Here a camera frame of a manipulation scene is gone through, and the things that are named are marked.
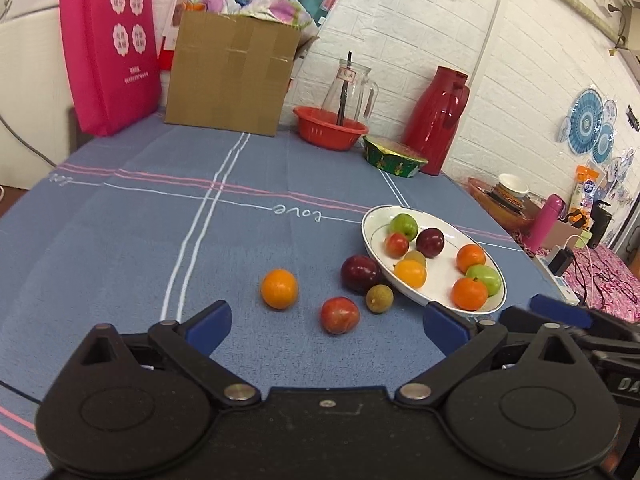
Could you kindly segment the pink bottle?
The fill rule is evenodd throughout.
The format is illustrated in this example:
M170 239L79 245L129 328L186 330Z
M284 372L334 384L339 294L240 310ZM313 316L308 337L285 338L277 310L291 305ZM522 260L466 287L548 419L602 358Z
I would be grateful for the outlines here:
M544 206L536 215L536 218L530 227L528 234L524 237L525 247L532 252L538 252L542 242L553 228L556 220L562 214L565 202L558 194L551 194Z

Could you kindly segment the pale green apple in plate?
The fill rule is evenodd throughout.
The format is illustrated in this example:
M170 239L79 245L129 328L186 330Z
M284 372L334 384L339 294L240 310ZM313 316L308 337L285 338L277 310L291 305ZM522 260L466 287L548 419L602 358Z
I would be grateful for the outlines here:
M498 271L486 264L474 264L465 272L467 278L483 283L488 291L488 296L496 296L502 289L502 278Z

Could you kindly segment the dark plum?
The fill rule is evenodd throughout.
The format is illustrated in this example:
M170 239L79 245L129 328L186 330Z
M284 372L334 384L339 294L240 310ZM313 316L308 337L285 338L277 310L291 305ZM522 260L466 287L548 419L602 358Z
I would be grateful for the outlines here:
M348 257L341 267L342 284L358 295L383 283L383 275L375 260L364 255Z
M440 229L426 228L416 237L416 250L425 258L436 258L444 247L445 237Z

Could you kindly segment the dark plum front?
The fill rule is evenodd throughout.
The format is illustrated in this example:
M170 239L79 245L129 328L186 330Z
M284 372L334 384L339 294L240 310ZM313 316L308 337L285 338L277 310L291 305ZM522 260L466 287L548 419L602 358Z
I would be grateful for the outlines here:
M436 258L444 247L445 237L440 229L426 228L416 237L416 250L425 258Z

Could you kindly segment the cardboard box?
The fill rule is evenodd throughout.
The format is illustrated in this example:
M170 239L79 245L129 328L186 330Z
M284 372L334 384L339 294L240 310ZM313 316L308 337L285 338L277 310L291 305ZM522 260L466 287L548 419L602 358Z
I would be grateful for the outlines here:
M274 136L299 31L246 15L183 14L165 122Z

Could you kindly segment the green foil bowl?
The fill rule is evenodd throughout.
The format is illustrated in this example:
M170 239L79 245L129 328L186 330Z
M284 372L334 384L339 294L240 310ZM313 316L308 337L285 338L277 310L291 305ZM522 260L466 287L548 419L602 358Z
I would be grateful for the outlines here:
M419 153L385 136L367 134L362 138L362 144L368 164L396 177L412 178L427 164Z

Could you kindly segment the black straw in pitcher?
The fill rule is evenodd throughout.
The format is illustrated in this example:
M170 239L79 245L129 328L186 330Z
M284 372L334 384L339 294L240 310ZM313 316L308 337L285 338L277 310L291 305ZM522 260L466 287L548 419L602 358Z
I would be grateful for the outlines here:
M342 86L340 94L340 106L338 107L336 124L338 126L344 125L346 102L348 96L348 85L350 83L350 66L352 66L352 51L348 52L346 58L346 66L341 70Z

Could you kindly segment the pink tote bag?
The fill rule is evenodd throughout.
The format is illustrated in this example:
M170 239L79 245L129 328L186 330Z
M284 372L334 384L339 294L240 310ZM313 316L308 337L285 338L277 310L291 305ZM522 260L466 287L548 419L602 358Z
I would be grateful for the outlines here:
M60 0L64 60L83 132L112 136L160 102L152 0Z

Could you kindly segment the white appliance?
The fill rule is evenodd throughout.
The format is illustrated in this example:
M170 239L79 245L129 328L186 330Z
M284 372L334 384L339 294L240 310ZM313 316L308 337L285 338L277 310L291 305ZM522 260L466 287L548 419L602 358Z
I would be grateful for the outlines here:
M32 188L76 132L58 0L1 0L1 184Z

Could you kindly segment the brown longan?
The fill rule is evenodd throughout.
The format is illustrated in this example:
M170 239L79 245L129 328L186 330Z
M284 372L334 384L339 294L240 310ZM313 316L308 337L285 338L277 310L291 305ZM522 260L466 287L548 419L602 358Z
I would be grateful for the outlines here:
M374 314L390 310L394 303L394 293L390 286L378 284L371 287L366 295L366 306Z

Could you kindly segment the yellow orange in plate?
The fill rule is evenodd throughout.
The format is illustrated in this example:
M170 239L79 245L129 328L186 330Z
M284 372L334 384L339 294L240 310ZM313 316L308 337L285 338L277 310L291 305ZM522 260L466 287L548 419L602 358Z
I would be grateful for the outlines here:
M419 289L426 282L427 270L420 261L402 259L395 264L394 275L407 286Z

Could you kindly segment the red plum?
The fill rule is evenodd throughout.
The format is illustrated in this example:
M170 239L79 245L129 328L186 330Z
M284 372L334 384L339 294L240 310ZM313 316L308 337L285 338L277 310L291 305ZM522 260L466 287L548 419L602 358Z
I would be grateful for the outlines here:
M332 335L351 332L360 322L360 311L356 304L346 297L326 300L320 309L320 324Z

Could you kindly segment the white plate with rim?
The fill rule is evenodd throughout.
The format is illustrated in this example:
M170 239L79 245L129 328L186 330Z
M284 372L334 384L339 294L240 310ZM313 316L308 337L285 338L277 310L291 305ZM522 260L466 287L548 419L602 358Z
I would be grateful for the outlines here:
M419 231L426 228L436 228L441 230L445 237L445 246L442 252L434 259L427 260L426 281L420 288L409 287L395 275L394 269L398 259L387 255L384 249L388 225L398 214L408 214L416 220ZM430 301L437 301L456 313L476 316L497 313L506 305L506 278L489 254L486 254L486 264L494 269L501 278L500 290L494 296L489 297L474 312L459 309L451 301L452 286L459 278L463 278L463 274L456 265L457 252L464 245L475 244L475 240L446 221L424 211L383 205L371 208L364 214L360 231L368 255L376 261L383 275L390 281L390 284L416 304L426 306Z

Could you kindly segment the orange tangerine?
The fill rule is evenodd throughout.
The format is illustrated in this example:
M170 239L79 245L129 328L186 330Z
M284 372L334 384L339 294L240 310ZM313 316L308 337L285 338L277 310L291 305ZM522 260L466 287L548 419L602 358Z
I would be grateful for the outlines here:
M298 296L296 277L285 269L271 270L262 279L260 296L271 309L286 310L292 307Z

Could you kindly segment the white paper cup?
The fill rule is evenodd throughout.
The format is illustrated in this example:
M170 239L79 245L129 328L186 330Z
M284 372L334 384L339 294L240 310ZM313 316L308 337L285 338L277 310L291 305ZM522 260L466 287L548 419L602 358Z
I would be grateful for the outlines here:
M523 198L528 195L529 187L527 183L516 174L498 175L498 185L506 192L517 198Z

